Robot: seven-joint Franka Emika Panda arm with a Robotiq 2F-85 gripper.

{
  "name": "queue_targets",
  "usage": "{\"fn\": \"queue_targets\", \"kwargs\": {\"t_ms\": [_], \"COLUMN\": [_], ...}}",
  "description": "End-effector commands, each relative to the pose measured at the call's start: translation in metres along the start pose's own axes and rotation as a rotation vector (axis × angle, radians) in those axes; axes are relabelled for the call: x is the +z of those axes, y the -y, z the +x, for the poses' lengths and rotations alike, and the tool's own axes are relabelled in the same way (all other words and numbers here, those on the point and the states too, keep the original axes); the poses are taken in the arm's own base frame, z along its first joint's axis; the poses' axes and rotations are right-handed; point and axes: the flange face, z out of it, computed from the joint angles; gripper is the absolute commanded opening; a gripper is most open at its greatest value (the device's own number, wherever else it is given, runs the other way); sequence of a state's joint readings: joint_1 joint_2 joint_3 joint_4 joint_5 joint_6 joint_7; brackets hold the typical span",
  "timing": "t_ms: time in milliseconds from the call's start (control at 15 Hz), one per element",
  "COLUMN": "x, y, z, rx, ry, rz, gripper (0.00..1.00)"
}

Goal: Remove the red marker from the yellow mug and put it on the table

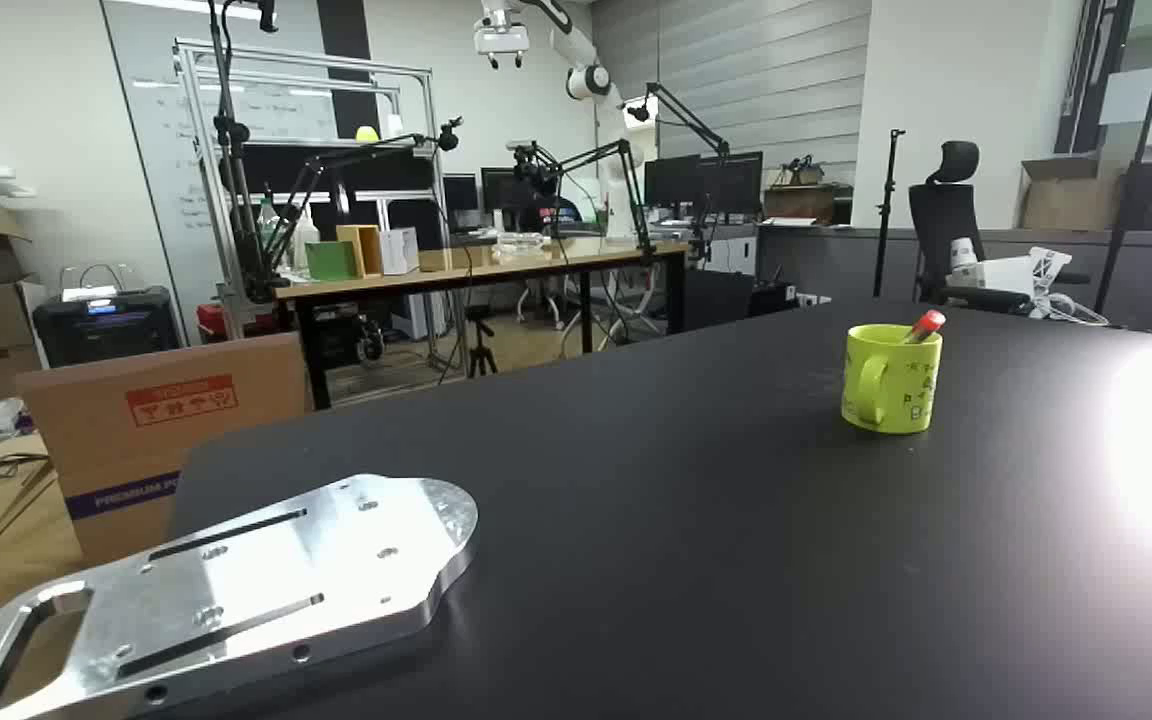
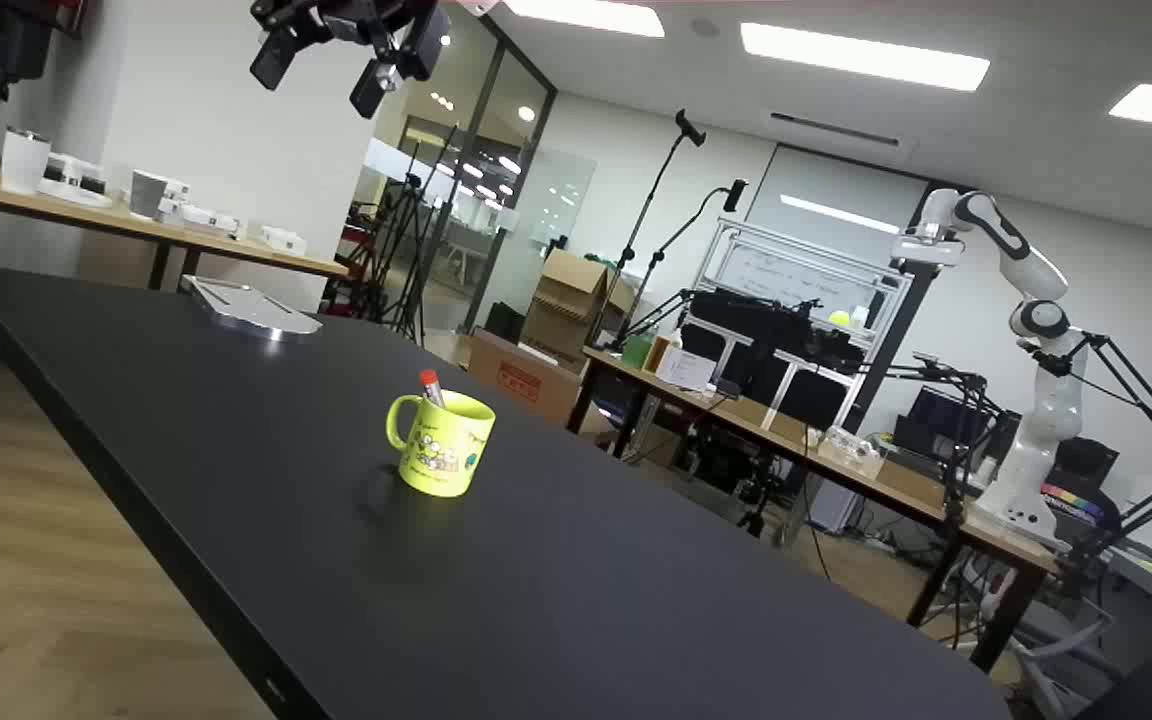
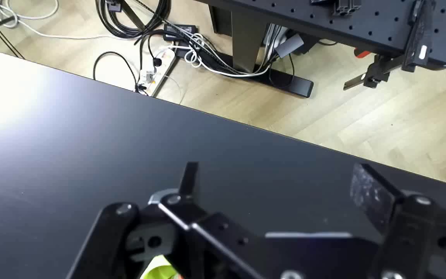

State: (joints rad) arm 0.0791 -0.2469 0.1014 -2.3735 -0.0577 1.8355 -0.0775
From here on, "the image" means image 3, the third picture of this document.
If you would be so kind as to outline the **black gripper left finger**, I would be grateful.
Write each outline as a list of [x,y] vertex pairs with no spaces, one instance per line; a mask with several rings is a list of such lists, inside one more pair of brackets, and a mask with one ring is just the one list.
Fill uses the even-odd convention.
[[163,256],[182,279],[266,279],[261,241],[196,202],[199,165],[190,162],[180,188],[156,193],[146,208],[105,206],[67,279],[140,279]]

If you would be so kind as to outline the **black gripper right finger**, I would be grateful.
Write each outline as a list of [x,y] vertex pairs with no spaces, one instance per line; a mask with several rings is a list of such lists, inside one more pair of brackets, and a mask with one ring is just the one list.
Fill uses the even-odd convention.
[[400,191],[366,163],[354,168],[351,199],[383,236],[371,279],[442,279],[431,273],[431,261],[446,264],[445,208]]

